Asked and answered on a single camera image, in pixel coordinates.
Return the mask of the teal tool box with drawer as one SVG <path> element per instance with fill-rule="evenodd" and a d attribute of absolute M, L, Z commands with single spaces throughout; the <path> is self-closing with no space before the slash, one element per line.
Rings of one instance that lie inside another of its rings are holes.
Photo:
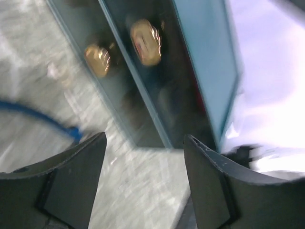
<path fill-rule="evenodd" d="M 221 150 L 240 71 L 224 0 L 50 0 L 137 147 Z"/>

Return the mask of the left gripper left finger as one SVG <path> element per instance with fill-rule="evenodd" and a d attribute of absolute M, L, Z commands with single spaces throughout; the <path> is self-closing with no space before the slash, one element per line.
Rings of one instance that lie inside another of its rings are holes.
<path fill-rule="evenodd" d="M 105 133 L 98 133 L 48 159 L 1 173 L 1 228 L 88 228 L 106 145 Z"/>

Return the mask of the blue handled pliers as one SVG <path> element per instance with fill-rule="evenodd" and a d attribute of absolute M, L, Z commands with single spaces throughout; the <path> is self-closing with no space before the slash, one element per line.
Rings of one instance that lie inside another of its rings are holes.
<path fill-rule="evenodd" d="M 83 137 L 83 134 L 80 131 L 79 127 L 77 127 L 77 126 L 68 127 L 67 125 L 64 125 L 63 123 L 57 121 L 56 119 L 53 119 L 49 115 L 46 115 L 36 109 L 27 107 L 20 103 L 1 100 L 0 109 L 23 113 L 23 114 L 29 115 L 33 118 L 42 120 L 42 121 L 52 125 L 53 127 L 57 128 L 59 131 L 68 135 L 69 137 L 71 137 L 74 140 L 74 143 L 76 143 L 76 144 L 78 144 Z"/>

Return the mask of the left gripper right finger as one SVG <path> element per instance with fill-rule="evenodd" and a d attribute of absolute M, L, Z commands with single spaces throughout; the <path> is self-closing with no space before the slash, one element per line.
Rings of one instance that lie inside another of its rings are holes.
<path fill-rule="evenodd" d="M 305 180 L 286 181 L 252 171 L 184 138 L 184 159 L 200 229 L 302 229 Z"/>

